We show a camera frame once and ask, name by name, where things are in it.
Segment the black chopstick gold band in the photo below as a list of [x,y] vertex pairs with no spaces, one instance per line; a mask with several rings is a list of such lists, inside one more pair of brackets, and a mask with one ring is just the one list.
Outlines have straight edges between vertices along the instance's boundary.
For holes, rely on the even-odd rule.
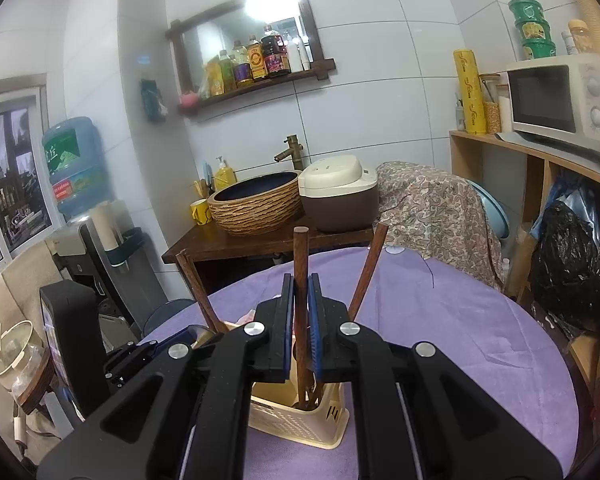
[[296,336],[298,409],[305,410],[306,390],[310,385],[306,366],[306,284],[308,284],[309,229],[294,227],[294,336]]

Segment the reddish brown chopstick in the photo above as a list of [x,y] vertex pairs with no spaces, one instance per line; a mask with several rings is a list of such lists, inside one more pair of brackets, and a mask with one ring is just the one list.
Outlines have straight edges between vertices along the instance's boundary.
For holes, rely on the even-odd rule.
[[370,249],[368,250],[361,275],[358,278],[358,284],[356,284],[352,300],[349,304],[348,313],[351,321],[354,321],[358,316],[358,311],[362,306],[368,286],[370,286],[370,281],[373,278],[380,253],[384,247],[387,233],[388,226],[383,223],[378,223],[372,242],[370,243]]

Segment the white pot with lid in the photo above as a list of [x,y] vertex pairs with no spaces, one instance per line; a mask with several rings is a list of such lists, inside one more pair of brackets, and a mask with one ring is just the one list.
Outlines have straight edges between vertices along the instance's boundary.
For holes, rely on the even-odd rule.
[[0,323],[0,384],[9,392],[23,392],[42,365],[44,347],[29,320],[8,330]]

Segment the purple floral tablecloth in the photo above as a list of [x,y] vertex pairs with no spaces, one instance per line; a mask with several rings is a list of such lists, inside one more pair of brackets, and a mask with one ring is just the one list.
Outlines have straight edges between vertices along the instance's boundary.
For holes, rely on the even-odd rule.
[[[576,457],[579,415],[567,365],[554,342],[518,304],[490,286],[416,252],[384,250],[356,320],[386,341],[430,341],[506,408],[559,460]],[[368,249],[310,258],[325,296],[348,304]],[[236,322],[280,293],[292,263],[272,266],[210,296],[220,318]],[[244,479],[357,479],[354,415],[333,450],[249,429]]]

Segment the dark wooden side table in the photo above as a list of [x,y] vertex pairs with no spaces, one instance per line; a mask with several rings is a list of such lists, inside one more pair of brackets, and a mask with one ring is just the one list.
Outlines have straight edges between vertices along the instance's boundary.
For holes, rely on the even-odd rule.
[[178,266],[176,255],[186,252],[204,290],[213,294],[249,275],[272,268],[275,258],[282,263],[289,262],[295,226],[309,228],[311,255],[338,248],[363,247],[373,238],[371,226],[350,232],[323,233],[308,217],[291,220],[276,231],[250,236],[230,235],[211,222],[191,228],[161,255],[161,259],[163,263]]

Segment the yellow cup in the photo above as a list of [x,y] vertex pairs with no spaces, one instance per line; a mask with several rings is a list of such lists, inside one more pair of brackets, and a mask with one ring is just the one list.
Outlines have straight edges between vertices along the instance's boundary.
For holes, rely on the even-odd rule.
[[212,221],[212,214],[206,198],[201,198],[191,203],[189,210],[196,226],[205,226]]

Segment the woven basket sink bowl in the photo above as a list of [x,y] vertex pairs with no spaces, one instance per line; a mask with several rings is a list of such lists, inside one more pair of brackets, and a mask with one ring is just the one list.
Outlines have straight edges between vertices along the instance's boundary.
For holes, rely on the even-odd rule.
[[208,199],[212,219],[225,232],[250,236],[275,231],[302,214],[297,171],[240,181]]

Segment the white rice cooker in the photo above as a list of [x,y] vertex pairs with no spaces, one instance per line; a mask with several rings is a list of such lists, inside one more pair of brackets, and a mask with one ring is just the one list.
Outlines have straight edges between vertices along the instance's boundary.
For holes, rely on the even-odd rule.
[[317,160],[298,177],[306,216],[321,232],[340,233],[369,228],[378,215],[378,177],[354,155]]

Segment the yellow soap dispenser bottle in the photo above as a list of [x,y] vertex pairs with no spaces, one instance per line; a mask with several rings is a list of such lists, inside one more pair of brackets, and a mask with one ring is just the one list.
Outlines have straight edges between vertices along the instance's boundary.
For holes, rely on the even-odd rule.
[[213,176],[213,187],[216,192],[224,190],[237,182],[237,177],[233,168],[227,165],[223,156],[216,158],[219,163],[219,169]]

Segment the brass faucet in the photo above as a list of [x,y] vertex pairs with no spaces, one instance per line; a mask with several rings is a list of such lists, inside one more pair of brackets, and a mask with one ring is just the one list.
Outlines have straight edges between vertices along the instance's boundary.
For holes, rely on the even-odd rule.
[[299,142],[298,136],[295,134],[287,136],[285,143],[287,144],[287,147],[274,156],[274,162],[282,162],[286,158],[290,158],[294,165],[294,170],[302,171],[304,169],[302,158],[303,145]]

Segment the yellow foil roll box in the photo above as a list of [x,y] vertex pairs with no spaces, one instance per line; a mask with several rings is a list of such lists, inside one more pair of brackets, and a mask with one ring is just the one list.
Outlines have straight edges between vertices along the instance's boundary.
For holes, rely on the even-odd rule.
[[486,134],[486,113],[474,52],[466,49],[455,50],[453,58],[460,84],[466,131],[471,134]]

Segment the white microwave oven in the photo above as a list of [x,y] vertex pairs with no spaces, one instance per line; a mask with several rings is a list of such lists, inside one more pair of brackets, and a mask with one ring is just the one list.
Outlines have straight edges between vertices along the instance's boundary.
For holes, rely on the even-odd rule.
[[600,154],[600,55],[534,58],[506,77],[516,132]]

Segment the dark sauce bottle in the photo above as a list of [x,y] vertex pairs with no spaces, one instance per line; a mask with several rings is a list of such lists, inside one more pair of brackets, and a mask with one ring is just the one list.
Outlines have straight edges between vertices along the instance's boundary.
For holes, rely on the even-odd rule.
[[280,33],[271,25],[264,26],[261,39],[261,50],[264,64],[270,78],[285,76],[291,73],[287,48]]

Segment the wooden framed mirror shelf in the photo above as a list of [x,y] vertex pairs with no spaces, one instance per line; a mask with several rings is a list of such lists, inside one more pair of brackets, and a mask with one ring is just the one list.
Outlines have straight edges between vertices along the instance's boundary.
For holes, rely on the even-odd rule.
[[173,21],[166,39],[187,116],[278,84],[326,80],[336,70],[309,0],[230,0]]

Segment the green instant noodle cups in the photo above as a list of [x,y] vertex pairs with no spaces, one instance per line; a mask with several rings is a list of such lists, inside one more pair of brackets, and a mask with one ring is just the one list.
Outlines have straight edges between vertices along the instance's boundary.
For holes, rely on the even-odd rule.
[[524,59],[555,56],[556,46],[542,4],[536,0],[510,0],[508,8],[515,19]]

